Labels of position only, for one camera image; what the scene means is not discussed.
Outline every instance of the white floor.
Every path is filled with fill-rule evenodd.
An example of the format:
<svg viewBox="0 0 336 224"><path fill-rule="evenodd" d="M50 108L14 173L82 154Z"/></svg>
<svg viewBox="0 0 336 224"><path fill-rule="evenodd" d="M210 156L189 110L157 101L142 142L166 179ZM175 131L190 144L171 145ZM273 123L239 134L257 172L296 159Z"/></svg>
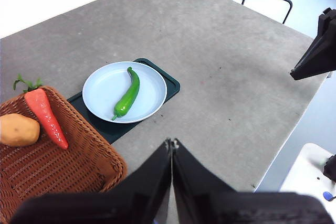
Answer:
<svg viewBox="0 0 336 224"><path fill-rule="evenodd" d="M285 25L309 37L315 38L317 34L318 17L330 7L336 9L336 0L291 0L293 8ZM279 0L246 0L245 6L254 9L270 18L282 22L286 15L287 3L280 6Z"/></svg>

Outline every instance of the blue object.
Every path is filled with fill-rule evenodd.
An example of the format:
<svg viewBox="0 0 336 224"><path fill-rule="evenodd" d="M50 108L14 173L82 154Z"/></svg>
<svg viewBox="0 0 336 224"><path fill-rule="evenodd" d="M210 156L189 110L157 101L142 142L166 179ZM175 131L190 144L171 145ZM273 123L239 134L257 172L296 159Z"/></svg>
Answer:
<svg viewBox="0 0 336 224"><path fill-rule="evenodd" d="M328 191L325 191L325 192L323 193L323 197L324 197L327 201L330 201L330 200L333 198L332 194L331 194L330 192L328 192Z"/></svg>

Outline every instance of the white plate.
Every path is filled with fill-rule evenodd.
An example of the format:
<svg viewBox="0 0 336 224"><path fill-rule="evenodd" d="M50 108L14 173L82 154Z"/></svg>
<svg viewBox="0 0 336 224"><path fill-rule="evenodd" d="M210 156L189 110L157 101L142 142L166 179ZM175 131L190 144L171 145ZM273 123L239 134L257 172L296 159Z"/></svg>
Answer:
<svg viewBox="0 0 336 224"><path fill-rule="evenodd" d="M127 68L138 74L140 89L128 113L112 121L114 106L131 85ZM163 77L153 68L133 61L108 64L92 73L83 87L86 107L97 117L114 123L135 123L154 114L163 104L167 86Z"/></svg>

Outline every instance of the carrot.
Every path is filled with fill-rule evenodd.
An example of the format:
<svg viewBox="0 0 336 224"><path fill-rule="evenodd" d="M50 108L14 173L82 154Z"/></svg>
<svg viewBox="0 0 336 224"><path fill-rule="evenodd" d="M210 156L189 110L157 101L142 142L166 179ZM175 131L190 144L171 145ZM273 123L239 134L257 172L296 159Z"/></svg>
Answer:
<svg viewBox="0 0 336 224"><path fill-rule="evenodd" d="M50 139L54 141L59 147L66 150L69 147L69 144L63 134L61 126L57 122L57 119L51 110L46 92L43 89L38 88L41 86L40 81L38 81L38 83L33 86L31 82L23 81L19 75L18 80L16 80L14 83L14 89L16 88L16 83L18 81L22 81L28 84L28 89L24 90L25 101L30 110L36 115L42 124Z"/></svg>

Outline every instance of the wicker basket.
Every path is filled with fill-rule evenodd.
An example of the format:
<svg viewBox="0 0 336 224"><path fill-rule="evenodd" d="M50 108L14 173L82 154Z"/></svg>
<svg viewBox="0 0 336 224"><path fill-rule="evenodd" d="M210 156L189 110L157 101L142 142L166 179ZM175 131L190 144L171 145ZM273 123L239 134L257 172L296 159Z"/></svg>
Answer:
<svg viewBox="0 0 336 224"><path fill-rule="evenodd" d="M41 127L26 147L0 144L0 221L8 223L20 203L45 193L107 191L125 178L127 167L115 149L55 89L42 87L69 148L52 142ZM23 94L1 104L0 115L19 113L37 120Z"/></svg>

